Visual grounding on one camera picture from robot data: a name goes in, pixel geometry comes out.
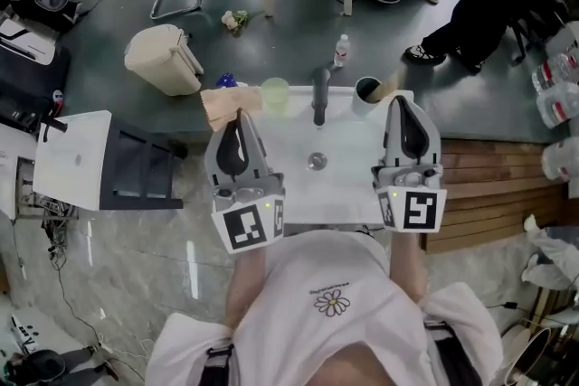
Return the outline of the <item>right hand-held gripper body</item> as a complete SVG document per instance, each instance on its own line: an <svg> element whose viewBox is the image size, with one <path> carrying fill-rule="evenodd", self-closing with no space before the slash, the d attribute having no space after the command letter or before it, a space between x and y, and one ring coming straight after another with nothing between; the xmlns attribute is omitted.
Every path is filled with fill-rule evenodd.
<svg viewBox="0 0 579 386"><path fill-rule="evenodd" d="M439 232L447 199L447 190L441 188L442 165L379 165L372 173L386 231Z"/></svg>

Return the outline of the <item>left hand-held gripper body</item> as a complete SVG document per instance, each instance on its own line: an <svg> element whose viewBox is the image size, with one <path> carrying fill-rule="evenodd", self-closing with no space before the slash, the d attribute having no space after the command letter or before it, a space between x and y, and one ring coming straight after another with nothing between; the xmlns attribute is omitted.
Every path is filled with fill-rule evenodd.
<svg viewBox="0 0 579 386"><path fill-rule="evenodd" d="M231 254L269 246L284 229L284 175L215 187L214 226Z"/></svg>

